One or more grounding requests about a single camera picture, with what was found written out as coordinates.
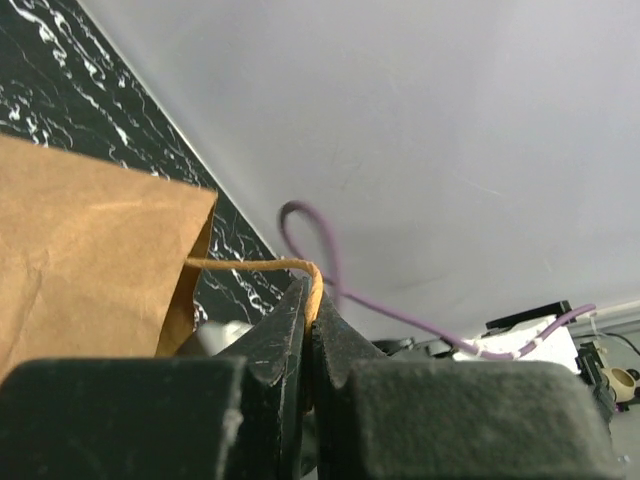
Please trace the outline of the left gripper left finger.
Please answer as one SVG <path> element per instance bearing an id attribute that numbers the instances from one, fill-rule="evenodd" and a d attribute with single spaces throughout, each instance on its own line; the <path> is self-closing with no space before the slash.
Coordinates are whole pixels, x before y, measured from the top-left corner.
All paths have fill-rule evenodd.
<path id="1" fill-rule="evenodd" d="M 1 385 L 5 479 L 297 479 L 306 280 L 220 354 L 37 359 Z"/>

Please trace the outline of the brown paper bag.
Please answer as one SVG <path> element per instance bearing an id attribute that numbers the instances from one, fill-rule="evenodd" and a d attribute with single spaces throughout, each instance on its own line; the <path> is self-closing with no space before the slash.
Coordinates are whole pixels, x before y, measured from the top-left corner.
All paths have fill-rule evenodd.
<path id="1" fill-rule="evenodd" d="M 42 357 L 173 354 L 194 327 L 207 270 L 297 269 L 311 279 L 304 318 L 324 293 L 300 259 L 212 260 L 214 190 L 1 139 L 1 370 Z"/>

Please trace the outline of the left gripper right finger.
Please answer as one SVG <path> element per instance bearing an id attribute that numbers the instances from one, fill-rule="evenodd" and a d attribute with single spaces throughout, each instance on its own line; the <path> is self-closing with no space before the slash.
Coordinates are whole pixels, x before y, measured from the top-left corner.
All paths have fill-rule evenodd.
<path id="1" fill-rule="evenodd" d="M 322 479 L 621 479 L 584 383 L 547 362 L 396 360 L 324 300 L 310 334 Z"/>

